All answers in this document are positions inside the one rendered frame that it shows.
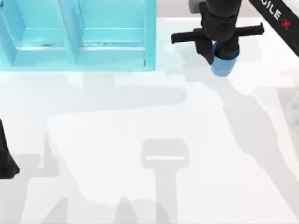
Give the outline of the blue cup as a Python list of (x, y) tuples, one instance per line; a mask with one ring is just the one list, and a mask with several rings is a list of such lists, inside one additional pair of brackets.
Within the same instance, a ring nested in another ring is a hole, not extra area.
[(226, 77), (232, 72), (232, 70), (237, 62), (237, 59), (239, 57), (240, 51), (239, 50), (235, 51), (235, 52), (229, 54), (229, 56), (227, 58), (221, 59), (215, 53), (217, 45), (218, 45), (217, 42), (215, 42), (213, 44), (214, 60), (213, 60), (212, 64), (210, 65), (210, 68), (214, 75), (216, 75), (218, 77)]

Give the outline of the light blue rack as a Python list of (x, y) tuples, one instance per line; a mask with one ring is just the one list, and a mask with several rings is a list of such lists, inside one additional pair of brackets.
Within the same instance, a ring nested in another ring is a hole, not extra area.
[(157, 0), (0, 0), (0, 71), (152, 71)]

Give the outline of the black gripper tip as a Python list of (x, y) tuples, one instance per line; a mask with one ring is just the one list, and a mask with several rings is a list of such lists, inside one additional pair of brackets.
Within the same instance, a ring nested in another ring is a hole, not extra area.
[(9, 152), (3, 123), (0, 119), (0, 180), (13, 179), (19, 172), (20, 168)]

